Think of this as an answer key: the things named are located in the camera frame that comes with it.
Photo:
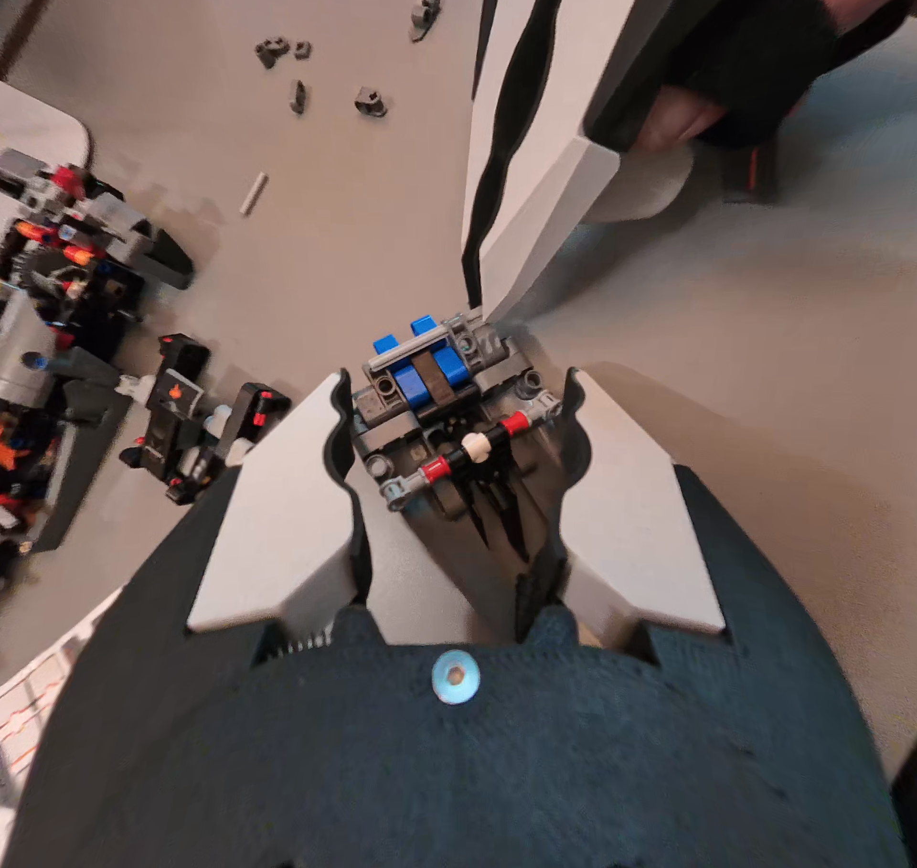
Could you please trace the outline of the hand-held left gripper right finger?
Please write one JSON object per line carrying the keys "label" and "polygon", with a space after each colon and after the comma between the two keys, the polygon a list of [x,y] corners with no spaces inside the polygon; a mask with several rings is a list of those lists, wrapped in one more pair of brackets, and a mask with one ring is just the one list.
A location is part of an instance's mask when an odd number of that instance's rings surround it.
{"label": "hand-held left gripper right finger", "polygon": [[578,367],[567,370],[556,441],[556,597],[578,643],[624,648],[644,625],[722,635],[670,455]]}

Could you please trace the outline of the grey winged brick assembly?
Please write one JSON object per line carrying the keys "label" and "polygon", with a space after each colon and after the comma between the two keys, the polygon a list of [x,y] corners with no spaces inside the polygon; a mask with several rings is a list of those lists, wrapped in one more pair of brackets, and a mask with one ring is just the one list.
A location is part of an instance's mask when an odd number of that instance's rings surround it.
{"label": "grey winged brick assembly", "polygon": [[[410,338],[440,322],[422,316],[411,323]],[[531,419],[532,398],[552,391],[512,338],[498,335],[509,357],[474,376],[445,346],[366,377],[352,396],[352,440],[389,511],[424,506],[449,521],[466,518],[485,546],[494,519],[527,566],[535,527],[525,523],[524,509],[537,504],[524,480],[556,454],[559,417]],[[404,342],[378,339],[375,355],[396,343]]]}

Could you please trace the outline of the white and wood book stand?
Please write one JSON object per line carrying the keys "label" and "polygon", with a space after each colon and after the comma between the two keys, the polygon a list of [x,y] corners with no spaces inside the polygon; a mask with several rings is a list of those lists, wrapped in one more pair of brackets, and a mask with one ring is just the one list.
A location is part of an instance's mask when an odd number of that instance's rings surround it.
{"label": "white and wood book stand", "polygon": [[1,83],[2,209],[41,179],[68,197],[84,193],[89,153],[80,121]]}

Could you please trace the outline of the grey tile with orange stripe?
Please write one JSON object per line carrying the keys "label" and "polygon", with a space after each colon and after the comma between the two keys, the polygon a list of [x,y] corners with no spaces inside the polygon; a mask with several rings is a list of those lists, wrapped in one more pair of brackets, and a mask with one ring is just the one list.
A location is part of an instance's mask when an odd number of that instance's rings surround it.
{"label": "grey tile with orange stripe", "polygon": [[727,205],[771,206],[778,199],[778,138],[719,155]]}

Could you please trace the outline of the toy brick car chassis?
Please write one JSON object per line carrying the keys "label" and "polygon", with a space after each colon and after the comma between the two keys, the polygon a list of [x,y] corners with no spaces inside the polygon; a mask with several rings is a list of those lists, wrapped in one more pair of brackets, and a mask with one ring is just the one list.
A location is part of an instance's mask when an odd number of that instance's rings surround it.
{"label": "toy brick car chassis", "polygon": [[58,549],[128,415],[115,363],[148,282],[187,289],[191,258],[75,164],[2,151],[1,584]]}

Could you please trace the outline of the small black brick assembly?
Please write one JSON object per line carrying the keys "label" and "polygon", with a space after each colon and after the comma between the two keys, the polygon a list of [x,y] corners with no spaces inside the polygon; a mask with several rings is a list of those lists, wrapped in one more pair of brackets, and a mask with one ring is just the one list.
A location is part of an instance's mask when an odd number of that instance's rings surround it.
{"label": "small black brick assembly", "polygon": [[167,499],[184,507],[239,466],[291,410],[292,400],[273,386],[246,382],[233,403],[205,408],[199,378],[210,350],[174,333],[159,338],[159,354],[154,375],[123,375],[117,387],[149,413],[144,434],[118,459],[165,484]]}

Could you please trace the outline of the sticker sheet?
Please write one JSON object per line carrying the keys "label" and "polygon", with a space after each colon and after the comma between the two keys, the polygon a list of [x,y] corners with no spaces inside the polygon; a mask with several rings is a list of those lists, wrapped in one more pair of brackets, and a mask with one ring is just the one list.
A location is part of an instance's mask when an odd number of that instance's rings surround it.
{"label": "sticker sheet", "polygon": [[1,809],[4,818],[17,809],[42,734],[82,649],[121,592],[122,588],[116,589],[2,684]]}

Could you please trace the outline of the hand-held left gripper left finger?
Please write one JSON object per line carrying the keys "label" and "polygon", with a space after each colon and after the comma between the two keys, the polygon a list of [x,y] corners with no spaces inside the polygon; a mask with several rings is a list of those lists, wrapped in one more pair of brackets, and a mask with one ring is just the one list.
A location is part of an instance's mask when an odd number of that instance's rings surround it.
{"label": "hand-held left gripper left finger", "polygon": [[350,374],[329,375],[241,463],[187,626],[212,632],[276,621],[319,632],[365,606],[373,562],[348,483]]}

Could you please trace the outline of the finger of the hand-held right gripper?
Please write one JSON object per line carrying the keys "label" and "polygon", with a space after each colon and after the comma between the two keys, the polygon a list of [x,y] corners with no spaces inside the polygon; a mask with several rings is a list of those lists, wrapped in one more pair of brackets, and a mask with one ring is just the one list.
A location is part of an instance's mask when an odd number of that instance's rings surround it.
{"label": "finger of the hand-held right gripper", "polygon": [[544,96],[483,246],[486,322],[511,312],[617,171],[619,155],[589,140],[583,120],[634,1],[560,4]]}
{"label": "finger of the hand-held right gripper", "polygon": [[483,0],[472,87],[461,268],[468,305],[484,303],[483,246],[513,157],[538,112],[563,0]]}

